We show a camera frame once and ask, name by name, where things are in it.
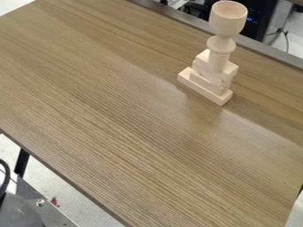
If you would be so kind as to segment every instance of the black table leg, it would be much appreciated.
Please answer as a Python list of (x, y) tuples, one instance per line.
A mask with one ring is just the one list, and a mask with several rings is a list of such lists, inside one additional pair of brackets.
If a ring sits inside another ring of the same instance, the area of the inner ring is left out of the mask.
[(29, 154), (21, 148), (14, 170), (15, 174), (21, 178), (24, 176), (25, 170), (27, 168), (28, 159)]
[(168, 0), (161, 0), (160, 3), (161, 3), (161, 4), (168, 5)]

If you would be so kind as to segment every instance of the wood grain surface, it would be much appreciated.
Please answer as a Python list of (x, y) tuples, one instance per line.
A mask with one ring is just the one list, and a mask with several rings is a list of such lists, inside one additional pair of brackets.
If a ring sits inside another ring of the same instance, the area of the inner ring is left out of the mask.
[(207, 38), (124, 0), (37, 0), (0, 18), (0, 128), (127, 226), (284, 226), (303, 74), (237, 48), (218, 107), (176, 80)]

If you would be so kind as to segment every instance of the wooden block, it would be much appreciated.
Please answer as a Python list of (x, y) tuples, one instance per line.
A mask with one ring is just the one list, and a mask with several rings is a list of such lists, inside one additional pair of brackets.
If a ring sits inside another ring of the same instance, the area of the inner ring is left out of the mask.
[(190, 69), (190, 80), (200, 85), (201, 87), (210, 90), (212, 93), (220, 96), (224, 92), (224, 86), (218, 86), (211, 83), (207, 78), (198, 74), (194, 69)]
[(231, 82), (233, 77), (237, 74), (238, 66), (229, 61), (223, 72), (211, 72), (208, 67), (209, 53), (210, 51), (207, 49), (198, 54), (192, 63), (192, 68), (215, 85), (221, 86), (226, 82)]
[(213, 85), (222, 86), (224, 84), (223, 80), (208, 73), (196, 60), (192, 62), (192, 69), (195, 70), (198, 74), (204, 76)]
[(207, 90), (200, 85), (196, 84), (195, 82), (190, 80), (190, 74), (191, 74), (191, 68), (187, 67), (185, 68), (179, 75), (178, 75), (178, 81), (183, 83), (184, 85), (188, 86), (189, 88), (195, 90), (200, 95), (204, 96), (205, 98), (208, 98), (209, 100), (213, 101), (215, 104), (219, 106), (223, 106), (225, 103), (227, 103), (231, 97), (233, 92), (231, 90), (227, 90), (223, 95), (218, 96), (214, 93), (212, 93), (210, 90)]

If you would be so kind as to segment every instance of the gray floor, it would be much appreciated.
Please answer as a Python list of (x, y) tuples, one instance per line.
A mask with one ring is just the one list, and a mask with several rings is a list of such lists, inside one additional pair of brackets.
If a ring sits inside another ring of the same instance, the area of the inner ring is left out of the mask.
[[(289, 31), (289, 53), (303, 59), (303, 13), (294, 12), (287, 20), (285, 31)], [(280, 34), (278, 39), (272, 45), (280, 51), (286, 51), (286, 39)]]
[(0, 0), (0, 16), (8, 12), (16, 10), (25, 4), (29, 4), (34, 0)]

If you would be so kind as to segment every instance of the stacked wooden blocks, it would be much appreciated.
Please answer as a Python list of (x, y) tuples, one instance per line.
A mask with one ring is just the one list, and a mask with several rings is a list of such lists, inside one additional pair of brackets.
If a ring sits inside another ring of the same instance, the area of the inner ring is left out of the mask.
[(178, 75), (179, 82), (219, 106), (228, 102), (233, 94), (229, 87), (238, 66), (229, 61), (236, 49), (231, 37), (244, 28), (247, 13), (245, 6), (234, 1), (215, 3), (209, 25), (216, 35), (207, 40), (208, 49), (197, 55), (192, 66)]
[(208, 68), (209, 53), (210, 50), (206, 49), (198, 54), (192, 66), (185, 68), (178, 75), (178, 81), (217, 105), (223, 106), (232, 97), (233, 92), (229, 86), (234, 75), (237, 74), (238, 66), (229, 61), (222, 72), (210, 72)]

